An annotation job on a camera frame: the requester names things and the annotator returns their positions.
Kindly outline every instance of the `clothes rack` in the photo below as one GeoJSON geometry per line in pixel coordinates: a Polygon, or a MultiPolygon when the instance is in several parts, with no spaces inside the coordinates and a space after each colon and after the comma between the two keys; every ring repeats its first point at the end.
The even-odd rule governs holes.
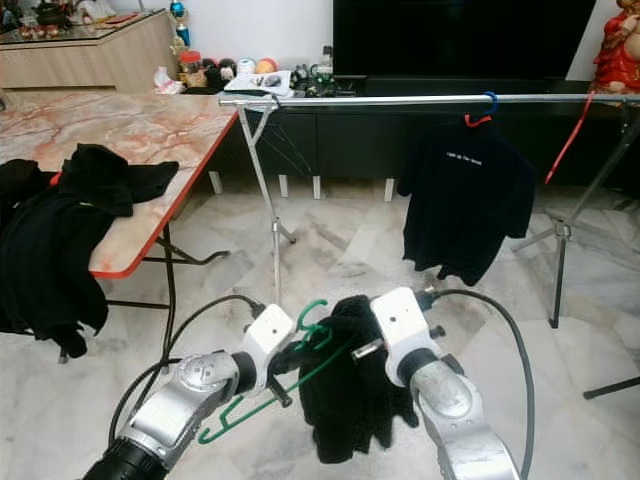
{"type": "MultiPolygon", "coordinates": [[[[438,96],[404,96],[404,97],[353,97],[353,98],[283,98],[273,97],[262,98],[225,98],[219,100],[222,106],[235,107],[238,118],[242,126],[251,161],[258,178],[262,197],[267,207],[271,219],[271,235],[273,237],[273,258],[274,258],[274,281],[275,281],[275,301],[280,304],[281,277],[280,277],[280,235],[282,234],[290,243],[295,242],[295,237],[281,223],[274,209],[269,189],[265,182],[264,173],[260,164],[260,159],[256,151],[256,144],[264,131],[269,116],[280,107],[350,107],[350,106],[394,106],[394,105],[447,105],[447,104],[486,104],[494,103],[495,99],[500,104],[519,103],[583,103],[587,100],[587,94],[527,94],[527,95],[438,95],[438,96]],[[256,109],[262,111],[262,117],[254,133],[251,132],[247,121],[246,110],[256,109]]],[[[640,103],[640,95],[610,95],[597,94],[593,96],[593,102],[597,103],[622,103],[625,107],[631,104],[640,103]]],[[[628,114],[628,110],[623,108],[623,114],[628,114]]],[[[562,297],[562,281],[564,274],[564,262],[567,242],[571,238],[571,227],[584,209],[587,200],[593,192],[602,185],[602,182],[613,171],[615,166],[622,159],[631,144],[640,134],[640,115],[634,123],[626,125],[622,139],[603,164],[602,168],[584,192],[572,212],[566,219],[558,219],[554,228],[535,235],[529,240],[514,247],[514,251],[525,248],[545,238],[554,235],[557,239],[558,248],[555,259],[555,283],[552,292],[553,313],[549,320],[552,328],[558,328],[560,313],[560,302],[562,297]]]]}

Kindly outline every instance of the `table with red edge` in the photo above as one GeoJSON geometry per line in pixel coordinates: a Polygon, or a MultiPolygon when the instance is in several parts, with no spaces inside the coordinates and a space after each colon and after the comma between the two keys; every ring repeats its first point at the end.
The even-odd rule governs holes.
{"type": "MultiPolygon", "coordinates": [[[[102,144],[130,164],[179,163],[165,194],[134,205],[132,217],[115,219],[89,262],[95,277],[111,279],[128,277],[142,261],[165,264],[167,303],[107,302],[167,310],[162,347],[166,358],[176,310],[173,265],[205,265],[229,253],[192,257],[171,243],[169,220],[233,124],[235,111],[220,107],[213,96],[56,92],[10,98],[0,119],[0,163],[33,159],[43,171],[59,171],[78,143],[102,144]],[[154,243],[164,256],[147,256],[154,243]]],[[[66,360],[64,352],[61,359],[66,360]]]]}

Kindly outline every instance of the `red figurine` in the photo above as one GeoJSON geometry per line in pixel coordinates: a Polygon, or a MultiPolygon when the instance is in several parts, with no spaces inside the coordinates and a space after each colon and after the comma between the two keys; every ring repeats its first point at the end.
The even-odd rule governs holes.
{"type": "Polygon", "coordinates": [[[617,0],[624,11],[607,22],[592,88],[599,93],[640,94],[640,0],[617,0]]]}

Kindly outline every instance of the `black tv screen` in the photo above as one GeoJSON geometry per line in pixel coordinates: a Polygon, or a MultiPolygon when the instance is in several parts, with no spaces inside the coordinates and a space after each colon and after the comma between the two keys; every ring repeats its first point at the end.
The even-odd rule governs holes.
{"type": "Polygon", "coordinates": [[[338,75],[564,78],[595,0],[334,0],[338,75]]]}

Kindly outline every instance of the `marble floor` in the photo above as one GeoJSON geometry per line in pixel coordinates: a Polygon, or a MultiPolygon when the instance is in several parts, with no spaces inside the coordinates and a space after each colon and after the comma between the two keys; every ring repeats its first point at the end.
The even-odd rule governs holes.
{"type": "MultiPolygon", "coordinates": [[[[173,222],[174,242],[196,256],[228,249],[207,267],[176,266],[178,321],[229,292],[267,302],[273,298],[269,221],[252,179],[224,179],[225,194],[196,193],[173,222]]],[[[273,191],[276,181],[272,182],[273,191]]],[[[383,203],[383,182],[323,179],[323,199],[311,182],[290,183],[276,199],[282,222],[298,243],[283,243],[283,306],[295,316],[310,300],[330,306],[355,293],[380,294],[399,285],[421,287],[434,271],[416,273],[402,257],[407,200],[383,203]]],[[[530,232],[548,228],[575,202],[578,190],[545,189],[530,232]]],[[[537,402],[532,480],[640,478],[640,388],[586,401],[585,389],[640,374],[640,207],[601,191],[580,218],[567,254],[563,316],[547,324],[552,239],[514,254],[507,240],[476,286],[515,316],[531,356],[537,402]]],[[[143,264],[129,279],[106,282],[112,298],[167,296],[163,266],[143,264]]],[[[458,286],[448,279],[440,286],[458,286]]],[[[329,308],[314,310],[321,318],[329,308]]],[[[429,318],[445,327],[441,339],[483,394],[496,432],[521,462],[525,392],[514,341],[503,320],[465,298],[442,299],[429,318]]],[[[233,351],[250,321],[241,304],[204,315],[176,347],[186,355],[233,351]]],[[[48,342],[0,336],[0,479],[80,478],[106,446],[113,408],[127,384],[159,355],[164,314],[112,307],[104,330],[88,339],[89,353],[56,363],[48,342]]],[[[422,427],[394,423],[394,444],[372,446],[345,464],[318,462],[297,397],[287,410],[272,406],[219,441],[192,445],[172,479],[437,479],[435,448],[422,427]]],[[[216,429],[211,417],[206,425],[216,429]]]]}

